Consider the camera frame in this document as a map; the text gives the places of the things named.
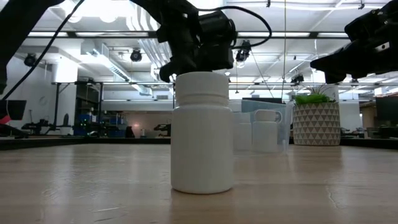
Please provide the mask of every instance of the green plant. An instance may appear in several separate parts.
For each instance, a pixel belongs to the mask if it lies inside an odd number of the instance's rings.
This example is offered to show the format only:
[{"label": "green plant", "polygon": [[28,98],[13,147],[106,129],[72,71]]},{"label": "green plant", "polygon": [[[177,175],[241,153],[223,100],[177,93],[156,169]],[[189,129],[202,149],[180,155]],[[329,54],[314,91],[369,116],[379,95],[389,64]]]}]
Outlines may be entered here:
[{"label": "green plant", "polygon": [[307,103],[334,103],[336,100],[331,100],[329,96],[326,96],[324,92],[329,89],[329,87],[321,86],[308,86],[307,90],[310,90],[310,94],[307,96],[296,96],[296,104],[304,105]]}]

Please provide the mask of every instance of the white geometric planter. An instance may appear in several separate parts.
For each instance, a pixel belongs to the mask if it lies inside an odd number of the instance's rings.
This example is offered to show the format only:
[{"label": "white geometric planter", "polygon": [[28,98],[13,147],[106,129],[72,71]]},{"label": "white geometric planter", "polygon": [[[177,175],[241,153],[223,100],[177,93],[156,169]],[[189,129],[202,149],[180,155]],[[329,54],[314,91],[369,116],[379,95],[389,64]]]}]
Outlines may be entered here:
[{"label": "white geometric planter", "polygon": [[293,115],[294,144],[303,146],[340,145],[338,103],[296,105]]}]

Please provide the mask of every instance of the robotic arm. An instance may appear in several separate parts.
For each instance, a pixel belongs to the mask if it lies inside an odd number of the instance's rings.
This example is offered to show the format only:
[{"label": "robotic arm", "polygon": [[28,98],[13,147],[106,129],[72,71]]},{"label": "robotic arm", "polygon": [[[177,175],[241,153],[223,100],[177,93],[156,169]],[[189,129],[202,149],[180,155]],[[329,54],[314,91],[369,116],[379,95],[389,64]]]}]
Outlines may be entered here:
[{"label": "robotic arm", "polygon": [[325,72],[326,83],[367,74],[398,71],[398,0],[355,19],[345,27],[351,43],[314,60],[311,67]]},{"label": "robotic arm", "polygon": [[231,44],[237,33],[234,22],[223,12],[199,16],[198,9],[186,0],[131,1],[160,24],[157,39],[170,45],[173,57],[160,69],[163,81],[169,82],[172,74],[233,68]]},{"label": "robotic arm", "polygon": [[[6,87],[6,66],[44,12],[64,0],[9,0],[0,12],[0,94]],[[169,82],[172,74],[233,68],[231,43],[236,42],[234,22],[221,11],[204,16],[186,0],[130,0],[143,7],[160,25],[157,38],[169,42],[173,57],[160,69]]]}]

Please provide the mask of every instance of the wooden table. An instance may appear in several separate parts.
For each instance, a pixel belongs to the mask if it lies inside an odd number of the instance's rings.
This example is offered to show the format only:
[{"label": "wooden table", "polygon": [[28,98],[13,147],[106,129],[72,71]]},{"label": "wooden table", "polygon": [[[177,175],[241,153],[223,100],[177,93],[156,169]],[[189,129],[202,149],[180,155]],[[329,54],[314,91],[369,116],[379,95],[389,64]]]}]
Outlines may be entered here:
[{"label": "wooden table", "polygon": [[173,191],[169,166],[167,145],[1,151],[0,223],[398,223],[397,151],[237,152],[217,195]]}]

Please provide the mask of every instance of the white plastic bottle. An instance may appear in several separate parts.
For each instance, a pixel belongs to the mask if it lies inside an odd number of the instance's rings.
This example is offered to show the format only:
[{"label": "white plastic bottle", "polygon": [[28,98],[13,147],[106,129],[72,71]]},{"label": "white plastic bottle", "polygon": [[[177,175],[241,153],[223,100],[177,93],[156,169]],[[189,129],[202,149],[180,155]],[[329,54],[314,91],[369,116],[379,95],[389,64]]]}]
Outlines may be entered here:
[{"label": "white plastic bottle", "polygon": [[278,123],[277,114],[282,120],[282,114],[272,110],[257,110],[254,112],[252,126],[253,150],[261,152],[278,152]]},{"label": "white plastic bottle", "polygon": [[176,81],[171,183],[175,190],[214,194],[233,186],[233,115],[228,77],[192,72]]}]

